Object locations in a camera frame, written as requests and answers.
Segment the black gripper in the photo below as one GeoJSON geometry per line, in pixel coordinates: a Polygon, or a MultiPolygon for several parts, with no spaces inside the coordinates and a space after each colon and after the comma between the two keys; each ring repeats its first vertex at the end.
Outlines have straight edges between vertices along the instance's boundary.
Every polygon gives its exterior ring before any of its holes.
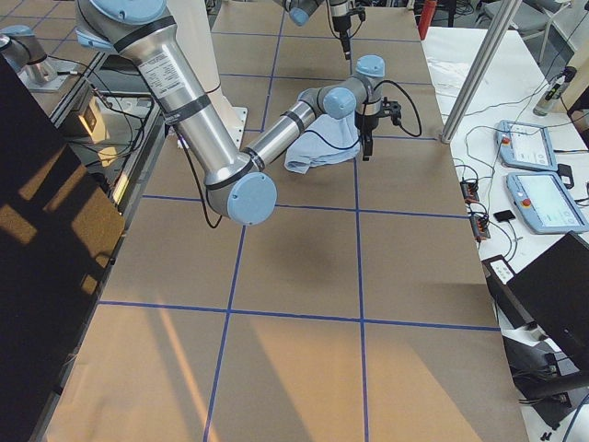
{"type": "Polygon", "coordinates": [[[354,113],[354,125],[359,132],[360,145],[362,148],[362,161],[369,161],[374,147],[373,130],[378,126],[383,112],[379,110],[374,114],[354,113]]]}
{"type": "Polygon", "coordinates": [[[351,18],[348,14],[333,18],[333,28],[338,34],[338,38],[343,50],[344,59],[351,60],[351,43],[349,30],[352,26],[351,18]]]}

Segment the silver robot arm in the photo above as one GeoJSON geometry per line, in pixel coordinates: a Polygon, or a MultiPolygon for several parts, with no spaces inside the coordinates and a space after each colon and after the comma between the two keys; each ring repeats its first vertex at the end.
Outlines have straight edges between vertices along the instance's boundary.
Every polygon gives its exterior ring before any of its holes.
{"type": "Polygon", "coordinates": [[[344,58],[351,60],[352,17],[358,16],[360,23],[363,23],[365,13],[362,7],[353,7],[352,1],[342,0],[276,0],[275,4],[284,10],[297,27],[303,27],[321,6],[326,5],[330,32],[340,42],[344,58]]]}
{"type": "Polygon", "coordinates": [[[343,119],[361,106],[379,109],[378,83],[385,61],[358,59],[354,73],[334,86],[303,91],[295,104],[251,145],[236,140],[237,113],[202,81],[217,81],[218,69],[203,3],[196,1],[78,1],[79,42],[131,61],[205,173],[206,200],[219,215],[257,225],[273,212],[277,190],[265,168],[322,114],[343,119]]]}

